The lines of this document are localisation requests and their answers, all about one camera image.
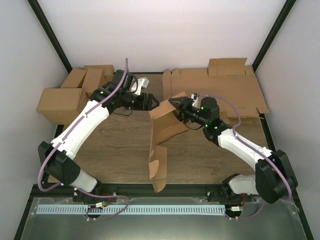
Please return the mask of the black frame post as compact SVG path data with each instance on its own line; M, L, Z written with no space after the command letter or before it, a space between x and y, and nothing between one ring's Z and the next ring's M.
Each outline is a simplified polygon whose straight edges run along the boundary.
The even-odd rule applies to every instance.
M255 73L260 66L262 60L264 59L266 53L268 52L269 48L271 47L273 41L275 40L276 36L278 35L281 27L283 26L285 20L287 19L289 13L291 12L292 8L294 7L296 0L286 0L281 8L277 18L275 19L266 39L264 40L256 58L253 61L252 69Z
M44 30L46 36L48 37L51 45L53 46L56 54L58 55L62 65L64 66L65 70L70 73L72 71L72 66L65 54L54 30L52 29L41 5L37 0L27 0L29 6L31 7L33 13L35 14L38 22L40 23L42 29Z

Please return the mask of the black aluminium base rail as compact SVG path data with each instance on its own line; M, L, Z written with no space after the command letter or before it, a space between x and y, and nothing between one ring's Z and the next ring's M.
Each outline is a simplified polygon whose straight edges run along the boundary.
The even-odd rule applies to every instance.
M221 204L239 204L249 202L253 195L235 194L225 184L167 184L163 190L156 192L152 184L98 183L97 188L83 193L74 187L75 202L95 203L99 199L118 196L120 198L201 198L208 202Z

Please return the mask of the stack of flat cardboard blanks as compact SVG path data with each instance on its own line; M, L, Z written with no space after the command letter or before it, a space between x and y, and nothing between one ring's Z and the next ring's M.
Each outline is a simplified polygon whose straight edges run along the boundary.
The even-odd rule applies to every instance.
M216 96L221 118L254 124L260 114L269 113L252 66L246 58L211 58L207 67L167 69L162 74L165 100L185 93Z

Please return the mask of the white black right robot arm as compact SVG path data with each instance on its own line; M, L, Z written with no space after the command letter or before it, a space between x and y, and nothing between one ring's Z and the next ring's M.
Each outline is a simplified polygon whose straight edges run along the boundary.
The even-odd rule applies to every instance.
M298 181L287 154L259 146L237 133L234 126L220 118L214 97L203 95L200 107L195 106L197 99L196 94L168 101L175 107L174 115L180 122L197 123L208 141L235 154L254 170L253 175L234 174L226 178L222 182L223 198L232 202L240 194L249 194L258 195L269 204L284 198L290 200Z

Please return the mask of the black left frame post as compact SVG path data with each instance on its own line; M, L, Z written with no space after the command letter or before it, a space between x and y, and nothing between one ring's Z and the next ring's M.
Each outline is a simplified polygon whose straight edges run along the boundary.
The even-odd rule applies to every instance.
M46 36L48 37L51 45L53 46L56 54L58 55L62 65L64 66L65 70L70 73L72 71L72 66L65 54L54 30L52 29L41 5L37 0L27 0L29 6L31 7L33 13L35 14L38 22L40 23L42 29L44 30Z

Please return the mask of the small folded cardboard box rear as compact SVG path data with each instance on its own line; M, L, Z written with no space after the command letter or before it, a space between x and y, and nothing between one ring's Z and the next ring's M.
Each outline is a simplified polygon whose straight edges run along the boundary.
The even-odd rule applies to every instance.
M114 72L115 72L113 65L107 64L107 65L85 65L84 66L85 70L92 69L92 68L102 69L104 74L104 79L107 82L111 82L113 80Z

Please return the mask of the brown cardboard box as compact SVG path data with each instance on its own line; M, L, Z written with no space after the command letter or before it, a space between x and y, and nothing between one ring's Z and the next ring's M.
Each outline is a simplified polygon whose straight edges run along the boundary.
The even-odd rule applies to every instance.
M148 167L149 178L156 193L161 192L167 184L168 150L162 144L188 130L173 113L175 110L166 99L149 112L151 137Z

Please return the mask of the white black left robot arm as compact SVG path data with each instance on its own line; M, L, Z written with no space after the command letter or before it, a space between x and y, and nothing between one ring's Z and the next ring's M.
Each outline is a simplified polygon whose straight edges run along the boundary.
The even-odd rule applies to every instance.
M149 80L137 78L125 70L117 70L111 82L98 87L75 120L51 142L43 141L38 146L41 163L37 186L48 192L53 186L44 188L44 174L54 177L59 185L71 186L76 192L84 193L91 202L102 196L101 182L81 169L74 161L79 149L95 128L106 120L116 109L151 111L160 105L151 93L145 93Z

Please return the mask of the black right frame post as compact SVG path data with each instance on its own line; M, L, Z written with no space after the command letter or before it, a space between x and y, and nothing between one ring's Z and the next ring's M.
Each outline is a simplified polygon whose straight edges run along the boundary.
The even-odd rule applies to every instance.
M281 8L277 18L275 19L266 39L264 40L256 58L253 61L252 69L255 73L260 66L262 60L264 59L266 53L268 52L269 48L271 47L273 41L275 40L276 36L278 35L281 27L283 26L285 20L287 19L289 13L291 12L292 8L294 7L296 0L286 0Z

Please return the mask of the large folded cardboard box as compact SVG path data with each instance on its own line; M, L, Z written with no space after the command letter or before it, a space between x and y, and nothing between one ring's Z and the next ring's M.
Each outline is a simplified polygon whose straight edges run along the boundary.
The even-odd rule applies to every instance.
M82 88L45 88L37 111L56 125L69 125L82 112L88 96Z

